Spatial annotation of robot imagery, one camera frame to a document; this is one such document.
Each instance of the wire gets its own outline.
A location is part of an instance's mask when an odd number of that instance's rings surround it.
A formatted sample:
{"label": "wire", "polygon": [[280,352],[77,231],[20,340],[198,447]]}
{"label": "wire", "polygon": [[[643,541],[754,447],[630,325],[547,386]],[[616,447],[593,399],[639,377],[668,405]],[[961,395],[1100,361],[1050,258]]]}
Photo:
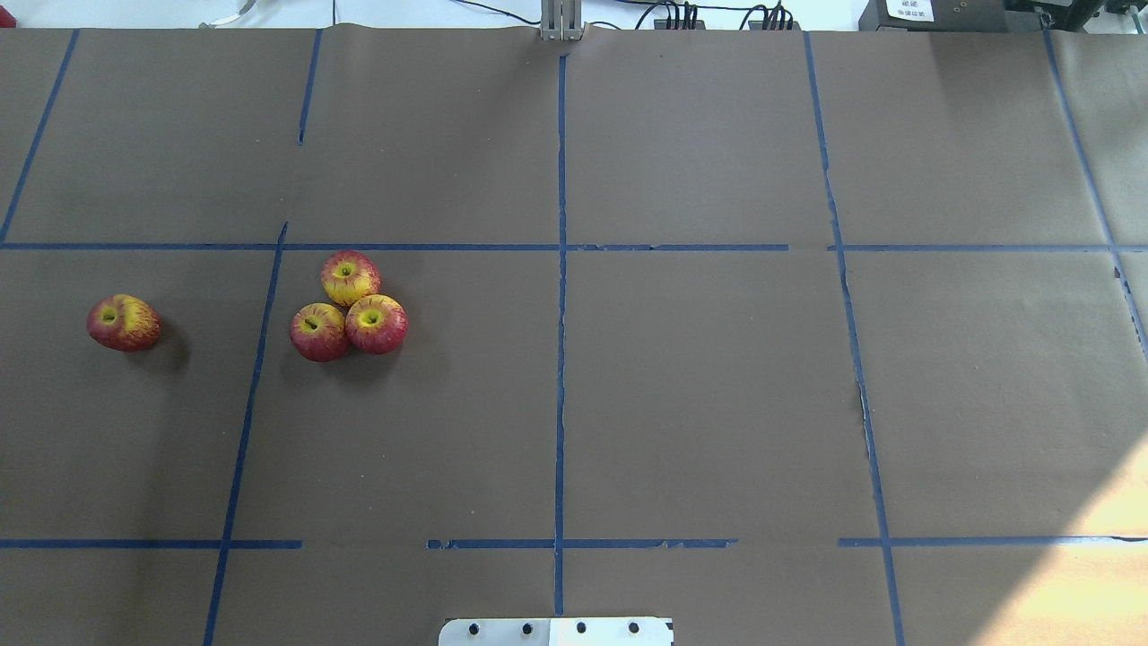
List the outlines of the wire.
{"label": "wire", "polygon": [[[661,2],[651,2],[649,0],[614,0],[614,2],[621,2],[622,5],[641,5],[641,6],[653,5],[657,7],[658,5],[666,2],[666,0],[661,0]],[[718,9],[722,11],[747,11],[750,9],[748,7],[714,7],[709,5],[693,5],[693,6],[697,7],[698,9]]]}
{"label": "wire", "polygon": [[743,29],[745,29],[745,25],[750,24],[750,16],[752,16],[753,11],[757,11],[758,9],[761,9],[761,13],[765,14],[763,20],[769,18],[769,7],[766,7],[765,5],[754,5],[752,9],[745,13],[745,17],[742,18],[740,26],[737,28],[738,31],[742,31]]}
{"label": "wire", "polygon": [[661,2],[654,2],[654,3],[650,3],[650,2],[642,2],[642,3],[643,5],[650,5],[650,6],[646,8],[645,11],[642,11],[642,17],[638,18],[638,24],[634,25],[634,29],[636,29],[636,30],[637,29],[642,29],[642,23],[645,22],[645,17],[650,15],[650,11],[657,9],[658,7],[666,7],[666,23],[667,23],[667,25],[669,24],[669,21],[670,21],[670,17],[669,17],[670,16],[670,14],[669,14],[669,7],[673,6],[674,7],[674,11],[677,11],[677,5],[674,3],[674,2],[670,2],[669,0],[661,0]]}
{"label": "wire", "polygon": [[483,5],[481,2],[473,2],[472,0],[452,0],[452,1],[458,2],[459,5],[471,5],[472,7],[479,7],[481,9],[486,9],[488,11],[494,11],[496,14],[502,14],[502,15],[509,17],[509,18],[514,18],[515,21],[523,22],[523,23],[529,24],[529,25],[540,25],[540,24],[542,24],[542,21],[530,21],[530,20],[523,18],[522,16],[520,16],[518,14],[512,14],[512,13],[505,10],[505,9],[499,9],[498,7],[491,7],[489,5]]}

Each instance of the red apple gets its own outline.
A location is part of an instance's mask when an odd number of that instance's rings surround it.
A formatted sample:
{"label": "red apple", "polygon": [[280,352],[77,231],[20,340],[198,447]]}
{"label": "red apple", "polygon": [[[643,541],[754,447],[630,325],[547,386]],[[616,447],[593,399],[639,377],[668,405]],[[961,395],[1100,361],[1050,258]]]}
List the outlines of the red apple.
{"label": "red apple", "polygon": [[147,350],[160,338],[160,314],[135,296],[116,294],[95,303],[87,313],[87,334],[111,350]]}
{"label": "red apple", "polygon": [[304,306],[292,318],[290,343],[311,361],[331,361],[347,355],[343,312],[325,302]]}
{"label": "red apple", "polygon": [[347,312],[347,338],[363,352],[386,355],[406,338],[406,311],[390,296],[363,296]]}
{"label": "red apple", "polygon": [[371,258],[352,249],[335,251],[328,257],[319,278],[327,296],[343,306],[355,304],[363,296],[378,294],[382,285],[379,267]]}

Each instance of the grid line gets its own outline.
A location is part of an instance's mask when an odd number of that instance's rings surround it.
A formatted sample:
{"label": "grid line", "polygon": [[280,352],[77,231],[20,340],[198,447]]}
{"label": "grid line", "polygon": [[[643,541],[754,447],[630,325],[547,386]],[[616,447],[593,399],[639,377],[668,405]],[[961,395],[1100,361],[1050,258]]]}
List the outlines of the grid line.
{"label": "grid line", "polygon": [[315,71],[319,67],[319,49],[323,45],[323,30],[315,30],[315,45],[311,46],[311,67],[307,72],[307,88],[303,91],[303,109],[298,112],[298,145],[303,145],[307,134],[307,117],[311,112],[311,91],[315,89]]}
{"label": "grid line", "polygon": [[872,415],[869,410],[869,392],[866,388],[864,366],[861,363],[861,343],[858,338],[856,317],[853,312],[853,295],[850,293],[848,267],[845,263],[845,241],[841,236],[840,219],[837,212],[837,197],[829,177],[829,143],[825,139],[825,123],[821,110],[821,94],[817,89],[817,69],[813,57],[813,41],[809,32],[802,32],[805,38],[805,57],[809,71],[809,92],[813,95],[813,112],[817,125],[817,143],[821,149],[821,168],[825,181],[825,199],[829,202],[830,221],[833,227],[833,243],[837,255],[837,272],[841,283],[841,298],[845,303],[845,318],[850,330],[850,352],[853,356],[853,374],[861,399],[861,418],[864,426],[866,449],[869,454],[869,480],[872,485],[872,499],[877,511],[877,527],[881,531],[881,552],[885,563],[885,586],[889,592],[889,606],[893,616],[893,636],[898,646],[905,646],[905,628],[901,621],[901,601],[897,591],[897,573],[893,567],[893,550],[889,543],[889,519],[885,515],[885,496],[882,492],[881,466],[877,462],[877,443],[872,433]]}
{"label": "grid line", "polygon": [[566,539],[566,54],[558,57],[558,380],[554,447],[554,616],[565,612]]}
{"label": "grid line", "polygon": [[243,465],[247,460],[247,446],[251,439],[251,422],[255,415],[255,395],[259,389],[259,378],[263,374],[263,353],[267,347],[267,327],[271,322],[271,306],[276,301],[276,287],[279,282],[279,265],[284,258],[284,239],[287,236],[287,223],[279,231],[276,257],[271,263],[271,279],[267,281],[267,296],[263,303],[263,322],[259,328],[259,343],[255,350],[255,366],[251,369],[251,384],[247,391],[247,410],[243,413],[243,431],[239,437],[239,452],[235,457],[235,472],[231,481],[231,496],[227,499],[227,515],[224,519],[223,537],[219,539],[219,558],[216,563],[215,583],[211,587],[211,604],[208,608],[207,626],[203,630],[203,646],[211,646],[215,639],[215,625],[219,615],[219,600],[223,596],[223,582],[227,574],[227,557],[231,552],[231,537],[235,529],[235,511],[239,507],[239,490],[243,483]]}
{"label": "grid line", "polygon": [[1096,207],[1096,218],[1100,220],[1100,227],[1104,231],[1104,241],[1108,242],[1108,250],[1112,254],[1112,263],[1116,265],[1116,271],[1118,272],[1117,278],[1120,281],[1120,287],[1124,293],[1124,302],[1128,305],[1128,313],[1132,316],[1132,326],[1137,330],[1137,342],[1140,343],[1140,352],[1145,356],[1145,360],[1148,361],[1148,338],[1145,336],[1143,320],[1140,318],[1140,310],[1137,306],[1135,297],[1132,295],[1132,286],[1128,285],[1128,274],[1124,270],[1124,262],[1120,259],[1120,254],[1116,250],[1116,239],[1112,235],[1112,226],[1108,221],[1108,211],[1104,209],[1104,202],[1100,199],[1100,190],[1096,188],[1096,178],[1092,172],[1092,164],[1088,163],[1088,155],[1084,151],[1084,143],[1080,141],[1080,132],[1077,130],[1076,118],[1072,116],[1072,109],[1069,107],[1069,98],[1064,92],[1064,81],[1061,78],[1061,65],[1056,62],[1056,48],[1053,46],[1053,33],[1049,31],[1048,26],[1044,30],[1045,37],[1045,50],[1048,54],[1048,65],[1053,71],[1053,80],[1056,86],[1056,96],[1060,99],[1061,110],[1064,112],[1064,120],[1068,123],[1069,133],[1072,135],[1072,146],[1076,148],[1077,158],[1080,162],[1080,170],[1084,171],[1085,180],[1088,185],[1088,194],[1092,196],[1092,202]]}
{"label": "grid line", "polygon": [[16,216],[16,208],[20,205],[20,196],[24,193],[24,184],[28,181],[28,173],[32,170],[32,162],[36,161],[36,153],[40,149],[40,139],[48,126],[48,117],[52,116],[52,108],[56,104],[56,96],[60,95],[60,87],[63,86],[64,75],[68,73],[68,63],[71,62],[72,52],[76,50],[76,41],[79,40],[79,30],[73,29],[71,38],[68,40],[68,48],[64,49],[64,57],[60,61],[60,71],[56,72],[56,81],[52,85],[48,100],[44,104],[44,112],[40,115],[40,123],[36,126],[36,134],[32,135],[32,143],[28,147],[28,156],[24,157],[24,166],[16,179],[16,189],[13,190],[11,201],[8,202],[8,210],[3,216],[3,224],[0,224],[0,243],[8,236],[11,220]]}
{"label": "grid line", "polygon": [[[0,550],[219,550],[220,540],[134,538],[9,538]],[[302,550],[302,540],[233,540],[231,550]]]}
{"label": "grid line", "polygon": [[[1148,547],[1148,537],[1128,536],[928,536],[890,538],[892,547],[1008,547],[1054,545],[1108,545]],[[838,547],[881,547],[879,538],[841,538]]]}

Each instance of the blue tape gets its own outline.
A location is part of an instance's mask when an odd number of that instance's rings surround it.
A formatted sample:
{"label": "blue tape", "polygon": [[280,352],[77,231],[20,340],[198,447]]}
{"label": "blue tape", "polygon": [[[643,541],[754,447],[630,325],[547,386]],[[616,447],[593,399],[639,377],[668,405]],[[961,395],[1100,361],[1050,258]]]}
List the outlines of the blue tape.
{"label": "blue tape", "polygon": [[788,251],[789,244],[571,244],[572,251]]}
{"label": "blue tape", "polygon": [[287,250],[383,250],[383,251],[557,251],[558,244],[534,244],[534,243],[442,243],[442,242],[296,242],[287,244]]}
{"label": "blue tape", "polygon": [[554,449],[554,616],[564,613],[566,539],[566,55],[558,59],[558,378]]}
{"label": "blue tape", "polygon": [[1084,143],[1080,142],[1080,132],[1077,130],[1076,118],[1072,116],[1072,109],[1069,107],[1069,98],[1064,92],[1064,81],[1061,79],[1061,67],[1056,62],[1056,48],[1053,47],[1053,34],[1048,28],[1045,28],[1045,50],[1048,53],[1048,64],[1053,70],[1056,95],[1061,101],[1061,109],[1064,111],[1064,119],[1068,122],[1069,132],[1072,134],[1072,145],[1076,147],[1077,157],[1080,159],[1080,169],[1084,171],[1085,180],[1088,184],[1088,194],[1092,195],[1092,201],[1096,207],[1096,217],[1100,219],[1100,227],[1104,231],[1104,241],[1108,242],[1109,250],[1112,252],[1112,263],[1120,274],[1119,280],[1122,290],[1124,291],[1124,302],[1128,305],[1128,313],[1132,316],[1132,326],[1137,330],[1140,352],[1143,355],[1145,360],[1148,361],[1148,337],[1145,336],[1143,320],[1140,318],[1140,310],[1132,295],[1132,286],[1128,285],[1128,273],[1124,270],[1124,262],[1120,260],[1120,254],[1116,249],[1116,239],[1112,235],[1112,227],[1108,221],[1108,211],[1104,209],[1104,202],[1100,199],[1100,190],[1096,188],[1096,178],[1092,173],[1092,164],[1088,163],[1088,156],[1084,153]]}
{"label": "blue tape", "polygon": [[218,550],[218,540],[133,540],[85,538],[17,538],[0,540],[0,550]]}
{"label": "blue tape", "polygon": [[323,42],[323,30],[315,30],[315,45],[311,46],[311,68],[307,72],[307,89],[303,92],[303,110],[298,115],[298,145],[303,145],[307,133],[307,117],[311,111],[311,91],[315,89],[315,70],[319,65],[319,45]]}
{"label": "blue tape", "polygon": [[36,159],[36,151],[40,149],[40,140],[44,139],[44,130],[48,126],[48,117],[52,116],[52,108],[56,104],[56,96],[60,95],[60,87],[64,83],[64,75],[68,73],[68,63],[71,62],[72,52],[76,50],[76,40],[79,39],[79,30],[73,29],[71,39],[68,40],[68,48],[64,49],[64,57],[60,61],[60,71],[56,72],[56,81],[52,85],[48,94],[48,102],[44,106],[40,115],[40,123],[36,126],[36,134],[32,135],[32,145],[28,148],[28,156],[24,157],[24,168],[16,179],[16,189],[11,193],[11,201],[8,202],[8,211],[5,212],[3,224],[0,224],[0,242],[8,236],[8,228],[11,227],[11,219],[16,216],[16,207],[20,205],[20,196],[24,193],[24,184],[28,182],[28,173],[32,170],[32,162]]}
{"label": "blue tape", "polygon": [[499,539],[480,538],[448,540],[428,540],[427,550],[553,550],[554,542],[550,538]]}
{"label": "blue tape", "polygon": [[[11,250],[203,250],[270,251],[270,242],[2,242]],[[567,251],[788,251],[789,244],[567,244]],[[288,251],[558,251],[561,244],[489,242],[292,242]]]}
{"label": "blue tape", "polygon": [[[838,547],[881,547],[879,538],[843,538]],[[1008,546],[1053,546],[1053,545],[1111,545],[1111,546],[1148,546],[1148,537],[1119,536],[952,536],[890,538],[892,547],[1008,547]]]}
{"label": "blue tape", "polygon": [[[566,538],[564,550],[726,550],[736,538]],[[428,540],[427,550],[552,550],[549,538]]]}
{"label": "blue tape", "polygon": [[[218,540],[119,538],[9,538],[0,550],[219,550]],[[302,540],[235,540],[232,550],[302,550]]]}
{"label": "blue tape", "polygon": [[[1008,251],[1008,252],[1095,252],[1108,251],[1104,244],[843,244],[846,251]],[[837,250],[837,244],[829,247]]]}
{"label": "blue tape", "polygon": [[271,263],[271,279],[267,282],[267,297],[263,303],[263,322],[259,327],[259,343],[255,350],[255,367],[251,369],[251,384],[247,391],[247,408],[243,413],[243,433],[239,437],[239,453],[235,457],[235,472],[231,481],[231,496],[227,499],[227,515],[223,526],[223,538],[219,543],[219,560],[216,563],[215,584],[211,587],[211,605],[208,608],[208,622],[203,630],[203,646],[210,646],[215,639],[215,624],[219,615],[219,599],[223,594],[223,581],[227,574],[227,558],[231,552],[231,537],[235,528],[235,509],[239,506],[239,489],[243,482],[243,465],[247,461],[247,446],[251,439],[251,421],[255,413],[255,394],[259,388],[263,374],[263,353],[267,348],[267,327],[271,322],[271,306],[276,301],[276,287],[279,282],[279,265],[284,258],[284,240],[287,238],[287,223],[279,231],[276,242],[276,257]]}
{"label": "blue tape", "polygon": [[267,242],[3,242],[6,250],[70,250],[70,251],[270,251],[276,246]]}
{"label": "blue tape", "polygon": [[821,148],[821,168],[825,180],[825,197],[829,201],[829,212],[833,226],[833,244],[837,249],[837,272],[841,282],[841,297],[845,301],[845,318],[850,329],[850,351],[853,355],[853,373],[861,398],[861,415],[864,425],[866,446],[869,452],[869,480],[872,484],[872,499],[877,508],[877,527],[881,531],[882,555],[885,561],[885,585],[889,590],[889,606],[893,615],[893,635],[898,646],[905,646],[905,626],[901,621],[901,601],[897,591],[897,573],[893,568],[893,550],[889,545],[889,520],[885,515],[885,496],[881,484],[881,467],[877,462],[877,444],[872,434],[872,417],[869,410],[869,391],[866,387],[864,367],[861,364],[861,344],[858,340],[856,317],[853,313],[853,295],[850,293],[848,270],[845,264],[845,242],[841,238],[840,219],[837,212],[837,197],[829,179],[829,143],[825,139],[825,123],[821,110],[821,94],[817,89],[817,70],[813,60],[813,41],[809,32],[805,37],[805,59],[809,68],[809,91],[813,95],[813,112],[817,125],[817,143]]}

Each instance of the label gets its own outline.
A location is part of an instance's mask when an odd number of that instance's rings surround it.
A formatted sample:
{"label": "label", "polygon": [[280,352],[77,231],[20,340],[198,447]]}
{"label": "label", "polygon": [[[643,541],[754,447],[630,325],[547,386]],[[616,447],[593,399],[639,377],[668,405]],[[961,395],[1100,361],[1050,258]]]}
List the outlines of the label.
{"label": "label", "polygon": [[885,0],[889,17],[902,21],[933,22],[932,0]]}

